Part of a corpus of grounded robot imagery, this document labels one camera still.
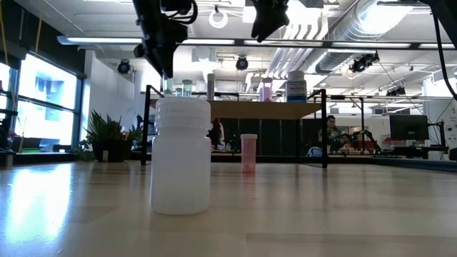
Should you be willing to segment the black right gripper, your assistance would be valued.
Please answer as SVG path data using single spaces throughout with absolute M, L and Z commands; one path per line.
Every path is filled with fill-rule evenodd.
M 273 32 L 289 21 L 286 14 L 289 0 L 255 0 L 256 19 L 251 30 L 253 39 L 264 41 Z

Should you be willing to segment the pink vial white cap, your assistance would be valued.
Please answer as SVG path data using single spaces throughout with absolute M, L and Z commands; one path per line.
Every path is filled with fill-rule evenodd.
M 259 87 L 260 101 L 271 102 L 271 100 L 272 100 L 272 82 L 273 82 L 273 79 L 271 79 L 271 78 L 262 79 L 261 85 Z

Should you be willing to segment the long strip light bar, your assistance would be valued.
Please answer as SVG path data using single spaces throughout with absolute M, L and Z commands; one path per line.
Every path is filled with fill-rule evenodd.
M 58 36 L 62 45 L 137 45 L 141 38 L 111 38 L 111 37 L 72 37 Z M 237 47 L 264 47 L 264 48 L 307 48 L 307 49 L 375 49 L 375 50 L 437 50 L 437 43 L 427 42 L 393 42 L 393 41 L 329 41 L 329 40 L 291 40 L 266 39 L 257 42 L 251 39 L 197 39 L 190 38 L 182 46 L 237 46 Z

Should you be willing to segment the white ribbed-lid plastic jar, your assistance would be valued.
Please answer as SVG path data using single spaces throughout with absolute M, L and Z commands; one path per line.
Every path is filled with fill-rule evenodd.
M 167 97 L 156 102 L 151 146 L 151 207 L 156 213 L 190 215 L 210 200 L 210 103 Z

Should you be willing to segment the black track light cluster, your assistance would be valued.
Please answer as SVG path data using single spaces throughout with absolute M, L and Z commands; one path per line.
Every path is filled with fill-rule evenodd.
M 379 60 L 377 51 L 374 54 L 364 54 L 353 60 L 353 63 L 349 66 L 349 70 L 353 73 L 361 73 Z

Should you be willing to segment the silver air duct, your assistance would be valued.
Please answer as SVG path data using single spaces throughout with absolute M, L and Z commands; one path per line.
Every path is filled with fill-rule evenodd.
M 332 41 L 377 41 L 397 26 L 413 9 L 412 6 L 378 5 L 379 1 L 359 0 L 359 2 L 329 33 Z M 312 67 L 316 73 L 329 74 L 353 56 L 352 53 L 321 52 L 318 63 Z

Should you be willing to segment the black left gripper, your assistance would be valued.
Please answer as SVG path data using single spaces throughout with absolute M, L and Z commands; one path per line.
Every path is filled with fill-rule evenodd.
M 138 18 L 136 24 L 141 27 L 143 37 L 134 48 L 134 56 L 149 55 L 149 63 L 160 77 L 172 78 L 174 52 L 178 44 L 187 40 L 187 26 L 173 19 L 160 18 L 158 23 L 144 17 Z

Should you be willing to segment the white bottle blue label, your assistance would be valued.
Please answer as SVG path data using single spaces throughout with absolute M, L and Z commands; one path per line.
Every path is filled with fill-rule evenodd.
M 307 88 L 304 72 L 290 71 L 288 73 L 286 82 L 286 101 L 307 102 Z

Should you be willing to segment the person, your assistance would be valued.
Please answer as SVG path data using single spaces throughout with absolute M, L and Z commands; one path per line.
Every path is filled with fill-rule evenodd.
M 211 130 L 209 131 L 209 138 L 211 145 L 217 148 L 224 141 L 224 127 L 219 118 L 215 118 L 212 123 Z
M 346 144 L 346 140 L 342 137 L 341 130 L 336 126 L 335 116 L 328 116 L 326 118 L 326 135 L 327 135 L 327 145 L 330 146 L 330 152 L 337 152 Z

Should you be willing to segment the black computer monitor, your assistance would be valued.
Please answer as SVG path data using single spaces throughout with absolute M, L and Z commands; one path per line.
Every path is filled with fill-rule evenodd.
M 393 141 L 429 140 L 428 118 L 424 115 L 390 115 L 390 135 Z

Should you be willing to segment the black office desk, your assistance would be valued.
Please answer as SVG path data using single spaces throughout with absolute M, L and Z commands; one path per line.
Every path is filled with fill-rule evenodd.
M 381 151 L 384 156 L 405 156 L 406 158 L 428 159 L 428 154 L 432 151 L 448 153 L 449 147 L 444 145 L 431 146 L 394 146 L 391 149 Z

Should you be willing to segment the orange vial white cap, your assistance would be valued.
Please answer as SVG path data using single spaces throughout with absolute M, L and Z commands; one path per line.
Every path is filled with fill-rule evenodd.
M 256 134 L 241 134 L 241 166 L 244 173 L 256 171 Z

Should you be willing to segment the potted green plant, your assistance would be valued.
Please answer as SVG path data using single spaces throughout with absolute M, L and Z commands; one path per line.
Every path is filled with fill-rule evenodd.
M 74 149 L 79 160 L 121 163 L 130 158 L 134 142 L 141 140 L 143 126 L 126 130 L 121 119 L 114 120 L 108 114 L 104 118 L 92 110 L 85 131 L 86 138 Z

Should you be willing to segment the wooden shelf black legs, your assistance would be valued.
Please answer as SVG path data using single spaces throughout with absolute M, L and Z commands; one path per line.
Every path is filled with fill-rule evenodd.
M 145 122 L 149 122 L 148 115 L 149 108 L 156 108 L 157 99 L 151 99 L 151 90 L 153 90 L 160 98 L 164 95 L 157 91 L 153 86 L 146 85 L 146 91 L 140 94 L 145 95 L 144 104 L 144 118 Z M 326 100 L 347 100 L 353 99 L 354 96 L 344 95 L 326 95 L 325 89 L 314 91 L 308 99 L 321 98 L 320 103 L 304 103 L 304 102 L 292 102 L 292 103 L 279 103 L 279 102 L 250 102 L 250 101 L 214 101 L 214 100 L 203 100 L 197 98 L 184 98 L 190 100 L 203 100 L 211 106 L 211 118 L 224 118 L 224 119 L 278 119 L 278 120 L 292 120 L 297 121 L 296 125 L 299 125 L 301 119 L 304 116 L 313 114 L 318 110 L 321 110 L 321 115 L 325 116 Z M 324 149 L 323 157 L 317 158 L 317 163 L 321 163 L 322 168 L 327 168 L 329 158 L 327 150 Z

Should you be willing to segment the large window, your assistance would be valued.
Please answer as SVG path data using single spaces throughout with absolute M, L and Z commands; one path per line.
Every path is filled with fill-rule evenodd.
M 15 135 L 41 147 L 74 142 L 80 87 L 77 76 L 33 54 L 16 69 L 0 62 L 0 109 L 17 112 Z

